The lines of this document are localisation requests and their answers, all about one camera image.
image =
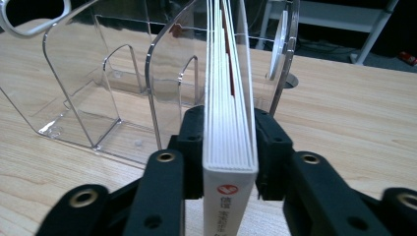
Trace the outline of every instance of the white book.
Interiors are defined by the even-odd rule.
[[[212,236],[237,234],[258,173],[243,0],[238,5],[233,23],[228,0],[208,0],[203,168],[205,235]],[[243,32],[239,44],[234,25]]]

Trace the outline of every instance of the light wood surface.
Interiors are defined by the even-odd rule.
[[[270,54],[251,56],[261,77]],[[296,150],[321,154],[353,189],[374,198],[389,187],[417,189],[416,74],[305,57],[294,58],[291,73],[299,86],[283,93],[275,119]],[[72,188],[92,183],[115,191],[143,170],[36,134],[0,95],[0,235],[32,235]],[[201,200],[187,202],[186,227],[187,235],[202,234]],[[281,203],[258,201],[254,190],[239,235],[278,234],[288,234]]]

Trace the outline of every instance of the acrylic file holder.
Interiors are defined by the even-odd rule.
[[[284,4],[292,20],[282,71],[252,76],[266,111],[276,109],[295,47],[298,1]],[[0,47],[0,88],[38,134],[146,163],[179,132],[182,114],[204,103],[206,18],[206,0],[192,1],[152,41],[146,1],[89,1],[44,36],[1,33],[3,45],[22,47]]]

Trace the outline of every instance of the red logo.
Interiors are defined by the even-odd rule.
[[[217,187],[217,190],[223,195],[233,195],[239,191],[239,189],[234,185],[220,185]]]

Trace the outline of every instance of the book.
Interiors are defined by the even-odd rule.
[[[203,144],[205,235],[236,235],[258,173],[249,39],[243,0],[207,1]]]

